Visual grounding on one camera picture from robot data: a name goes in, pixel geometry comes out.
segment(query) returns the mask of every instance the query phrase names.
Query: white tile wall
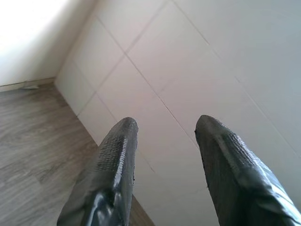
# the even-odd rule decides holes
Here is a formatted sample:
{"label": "white tile wall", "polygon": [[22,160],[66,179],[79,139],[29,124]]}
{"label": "white tile wall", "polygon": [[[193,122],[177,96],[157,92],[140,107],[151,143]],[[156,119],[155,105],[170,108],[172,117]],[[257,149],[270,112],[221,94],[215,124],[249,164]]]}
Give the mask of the white tile wall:
{"label": "white tile wall", "polygon": [[92,97],[79,114],[79,120],[98,145],[117,122],[97,95]]}
{"label": "white tile wall", "polygon": [[76,115],[93,94],[90,84],[72,60],[66,62],[55,84]]}
{"label": "white tile wall", "polygon": [[147,211],[147,213],[156,226],[195,226],[194,219],[189,216],[187,211],[189,210],[186,210],[179,201],[174,200],[162,203],[160,207]]}
{"label": "white tile wall", "polygon": [[134,194],[157,226],[218,225],[194,138],[202,114],[301,209],[300,12],[298,0],[99,1],[55,83],[98,144],[137,119]]}
{"label": "white tile wall", "polygon": [[191,225],[219,226],[218,218],[208,188],[181,197],[178,202],[189,210]]}

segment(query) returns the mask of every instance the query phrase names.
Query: white wall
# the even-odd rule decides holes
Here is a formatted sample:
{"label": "white wall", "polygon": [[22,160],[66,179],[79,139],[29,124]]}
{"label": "white wall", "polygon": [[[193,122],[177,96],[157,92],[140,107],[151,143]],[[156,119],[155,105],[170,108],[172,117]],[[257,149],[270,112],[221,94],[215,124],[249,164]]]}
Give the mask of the white wall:
{"label": "white wall", "polygon": [[0,86],[59,72],[95,0],[0,3]]}
{"label": "white wall", "polygon": [[202,114],[237,132],[301,210],[300,53],[297,0],[101,0],[55,83],[98,144],[138,121],[134,194],[157,226],[215,226]]}

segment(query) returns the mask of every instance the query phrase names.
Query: baseboard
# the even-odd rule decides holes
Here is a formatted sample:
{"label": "baseboard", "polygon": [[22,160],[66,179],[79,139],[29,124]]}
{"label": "baseboard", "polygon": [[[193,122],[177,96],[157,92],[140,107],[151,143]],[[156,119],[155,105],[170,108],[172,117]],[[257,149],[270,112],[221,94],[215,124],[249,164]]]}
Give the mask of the baseboard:
{"label": "baseboard", "polygon": [[44,85],[53,83],[55,81],[55,78],[49,78],[49,79],[40,79],[40,80],[34,80],[34,81],[24,81],[20,83],[15,84],[9,84],[5,86],[0,86],[0,92],[10,91],[14,89],[22,89],[29,86],[38,86],[38,85]]}

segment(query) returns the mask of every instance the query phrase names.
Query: wooden floor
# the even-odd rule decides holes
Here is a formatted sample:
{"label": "wooden floor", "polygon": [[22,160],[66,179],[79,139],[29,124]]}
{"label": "wooden floor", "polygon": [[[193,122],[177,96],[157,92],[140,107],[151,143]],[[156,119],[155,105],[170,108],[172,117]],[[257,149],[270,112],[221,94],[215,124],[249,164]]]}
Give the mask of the wooden floor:
{"label": "wooden floor", "polygon": [[[0,226],[54,226],[97,145],[54,88],[0,93]],[[137,200],[132,226],[153,226]]]}

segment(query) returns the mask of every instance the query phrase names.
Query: shiny black material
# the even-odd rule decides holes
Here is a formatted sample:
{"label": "shiny black material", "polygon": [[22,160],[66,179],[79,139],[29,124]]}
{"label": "shiny black material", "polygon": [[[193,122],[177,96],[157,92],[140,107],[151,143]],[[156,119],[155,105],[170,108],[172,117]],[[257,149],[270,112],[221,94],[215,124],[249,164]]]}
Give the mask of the shiny black material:
{"label": "shiny black material", "polygon": [[196,139],[221,226],[301,225],[299,211],[275,175],[239,136],[202,115]]}
{"label": "shiny black material", "polygon": [[138,126],[124,118],[104,138],[81,172],[58,226],[127,226],[131,209]]}

